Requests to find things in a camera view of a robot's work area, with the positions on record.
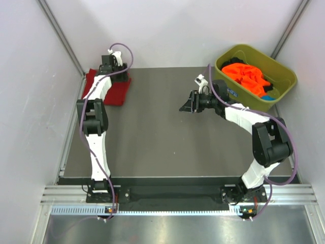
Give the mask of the dark red t-shirt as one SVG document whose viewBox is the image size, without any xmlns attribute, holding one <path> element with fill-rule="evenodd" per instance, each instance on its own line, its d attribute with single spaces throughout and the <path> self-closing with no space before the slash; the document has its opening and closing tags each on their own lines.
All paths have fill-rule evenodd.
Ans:
<svg viewBox="0 0 325 244">
<path fill-rule="evenodd" d="M 90 91 L 90 88 L 92 87 L 94 83 L 94 77 L 97 73 L 97 70 L 90 69 L 88 73 L 85 75 L 86 77 L 86 83 L 85 88 L 82 94 L 82 98 L 84 98 L 87 93 Z M 126 73 L 127 79 L 124 82 L 114 82 L 112 87 L 107 91 L 107 94 L 105 96 L 104 105 L 106 106 L 122 106 L 124 104 L 124 101 L 126 99 L 126 94 L 128 91 L 128 88 L 131 84 L 131 77 L 129 75 L 129 72 Z"/>
</svg>

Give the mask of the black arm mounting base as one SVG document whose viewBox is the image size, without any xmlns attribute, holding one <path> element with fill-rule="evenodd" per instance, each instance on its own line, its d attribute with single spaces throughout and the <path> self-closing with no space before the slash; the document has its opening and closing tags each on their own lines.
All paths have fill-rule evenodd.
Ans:
<svg viewBox="0 0 325 244">
<path fill-rule="evenodd" d="M 88 183 L 86 202 L 115 202 L 120 211 L 208 211 L 267 200 L 264 187 L 246 190 L 239 177 L 114 177 L 111 181 L 114 194 L 97 193 L 98 184 Z"/>
</svg>

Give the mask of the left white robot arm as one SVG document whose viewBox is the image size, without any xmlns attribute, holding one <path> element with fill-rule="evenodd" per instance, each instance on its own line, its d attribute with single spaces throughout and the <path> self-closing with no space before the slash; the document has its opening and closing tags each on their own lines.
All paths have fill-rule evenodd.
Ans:
<svg viewBox="0 0 325 244">
<path fill-rule="evenodd" d="M 76 102 L 79 133 L 90 152 L 91 180 L 88 184 L 87 201 L 93 203 L 114 203 L 115 189 L 107 164 L 106 131 L 109 121 L 104 99 L 113 83 L 128 81 L 127 64 L 122 61 L 120 51 L 109 50 L 102 56 L 102 64 L 95 73 L 89 92 Z"/>
</svg>

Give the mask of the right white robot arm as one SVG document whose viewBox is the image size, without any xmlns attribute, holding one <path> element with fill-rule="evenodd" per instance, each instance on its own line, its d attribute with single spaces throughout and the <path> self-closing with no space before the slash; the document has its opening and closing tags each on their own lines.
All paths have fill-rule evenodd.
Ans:
<svg viewBox="0 0 325 244">
<path fill-rule="evenodd" d="M 181 112 L 200 113 L 214 109 L 217 115 L 252 135 L 253 161 L 236 183 L 233 194 L 223 195 L 224 202 L 232 205 L 249 201 L 262 188 L 270 173 L 293 153 L 293 146 L 284 130 L 284 120 L 280 117 L 272 120 L 254 113 L 231 99 L 224 80 L 214 80 L 209 87 L 204 76 L 199 75 L 195 83 L 199 88 L 190 92 L 187 102 L 180 108 Z"/>
</svg>

